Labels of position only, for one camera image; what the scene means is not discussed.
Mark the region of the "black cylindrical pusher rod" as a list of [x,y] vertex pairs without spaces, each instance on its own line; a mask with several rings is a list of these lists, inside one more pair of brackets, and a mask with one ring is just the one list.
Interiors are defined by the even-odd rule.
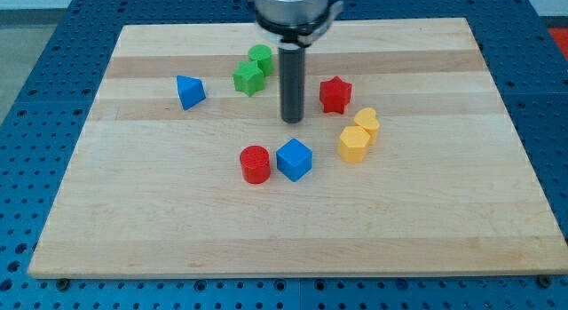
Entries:
[[305,49],[279,48],[280,118],[299,123],[304,118]]

